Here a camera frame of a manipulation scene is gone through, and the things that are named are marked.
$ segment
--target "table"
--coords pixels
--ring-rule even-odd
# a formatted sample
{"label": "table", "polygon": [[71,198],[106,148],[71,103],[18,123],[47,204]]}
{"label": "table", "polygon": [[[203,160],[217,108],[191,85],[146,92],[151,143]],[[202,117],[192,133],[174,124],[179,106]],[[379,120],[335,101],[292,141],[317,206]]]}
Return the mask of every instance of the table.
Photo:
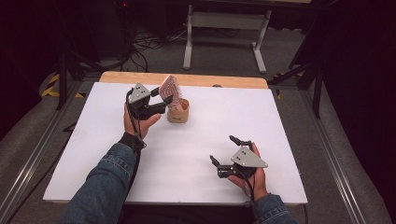
{"label": "table", "polygon": [[[152,90],[166,76],[103,73],[100,82],[92,88],[44,200],[68,202],[88,172],[119,140],[123,132],[123,101],[131,84],[141,82]],[[248,196],[227,179],[218,178],[217,169],[209,159],[213,155],[222,164],[232,164],[230,158],[239,147],[229,140],[230,134],[256,143],[269,163],[266,169],[269,191],[280,194],[286,204],[307,203],[274,97],[264,79],[175,77],[191,104],[189,120],[185,124],[173,124],[162,118],[150,129],[145,138],[148,147],[142,151],[127,203],[245,204]],[[214,84],[223,88],[212,88]],[[151,101],[155,104],[160,99],[154,97]]]}

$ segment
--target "denim jacket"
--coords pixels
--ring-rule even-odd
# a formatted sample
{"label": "denim jacket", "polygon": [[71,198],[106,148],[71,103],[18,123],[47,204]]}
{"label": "denim jacket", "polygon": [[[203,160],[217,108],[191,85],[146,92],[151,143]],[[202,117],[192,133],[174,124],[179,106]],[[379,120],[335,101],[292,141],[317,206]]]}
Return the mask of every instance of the denim jacket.
{"label": "denim jacket", "polygon": [[[129,192],[136,152],[125,139],[113,145],[87,176],[58,223],[117,223]],[[253,205],[256,223],[296,223],[278,195],[268,194]]]}

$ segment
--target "white table surface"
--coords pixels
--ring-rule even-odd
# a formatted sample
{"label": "white table surface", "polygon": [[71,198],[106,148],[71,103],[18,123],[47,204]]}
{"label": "white table surface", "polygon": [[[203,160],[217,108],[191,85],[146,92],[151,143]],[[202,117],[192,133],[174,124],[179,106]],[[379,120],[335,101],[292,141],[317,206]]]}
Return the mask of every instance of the white table surface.
{"label": "white table surface", "polygon": [[[44,200],[70,201],[89,171],[120,140],[123,103],[131,87],[94,84]],[[145,87],[151,91],[157,86]],[[189,120],[170,123],[164,114],[150,128],[127,203],[244,204],[248,196],[226,178],[218,178],[209,159],[213,155],[221,164],[232,164],[231,156],[239,147],[229,135],[256,143],[269,164],[265,169],[269,192],[280,195],[286,204],[307,203],[270,90],[187,86],[181,90],[190,101]],[[150,104],[160,101],[157,96]]]}

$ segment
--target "person's right hand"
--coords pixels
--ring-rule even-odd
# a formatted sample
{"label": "person's right hand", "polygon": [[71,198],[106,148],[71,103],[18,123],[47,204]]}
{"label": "person's right hand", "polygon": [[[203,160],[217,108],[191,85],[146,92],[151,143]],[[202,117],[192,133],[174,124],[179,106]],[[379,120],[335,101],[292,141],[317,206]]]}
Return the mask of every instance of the person's right hand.
{"label": "person's right hand", "polygon": [[[256,144],[252,144],[254,153],[260,157],[260,152],[256,147]],[[247,190],[250,190],[248,183],[236,175],[229,175],[228,179],[233,182],[236,186],[241,188],[246,195],[248,195]],[[265,172],[262,168],[257,168],[256,173],[248,180],[250,185],[254,188],[254,201],[256,202],[261,197],[268,194],[267,188],[265,187]]]}
{"label": "person's right hand", "polygon": [[[131,118],[129,116],[128,109],[127,109],[126,106],[127,105],[124,104],[124,128],[125,128],[125,132],[134,136],[134,128],[132,127]],[[138,120],[134,119],[134,123],[136,124],[136,127],[138,126],[138,124],[140,124],[140,134],[141,134],[142,138],[146,137],[146,135],[149,132],[149,127],[151,127],[153,124],[155,124],[160,118],[161,118],[161,114],[155,114],[155,115],[151,116],[147,120],[138,121]]]}

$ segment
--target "finger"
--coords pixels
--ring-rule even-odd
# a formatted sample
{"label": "finger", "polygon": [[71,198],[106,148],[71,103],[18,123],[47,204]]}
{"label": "finger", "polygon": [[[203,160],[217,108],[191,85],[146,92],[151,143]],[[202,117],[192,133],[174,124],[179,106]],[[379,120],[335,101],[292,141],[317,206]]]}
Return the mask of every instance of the finger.
{"label": "finger", "polygon": [[233,182],[236,186],[238,186],[241,189],[244,189],[245,187],[245,180],[237,177],[236,175],[229,175],[227,177],[231,182]]}
{"label": "finger", "polygon": [[252,147],[253,147],[253,152],[254,152],[254,154],[256,154],[258,157],[260,157],[260,152],[259,152],[259,150],[257,149],[255,143],[252,143]]}
{"label": "finger", "polygon": [[147,128],[151,127],[153,124],[155,124],[159,119],[161,118],[161,114],[155,114],[151,117],[149,117],[146,122],[145,122],[145,126]]}

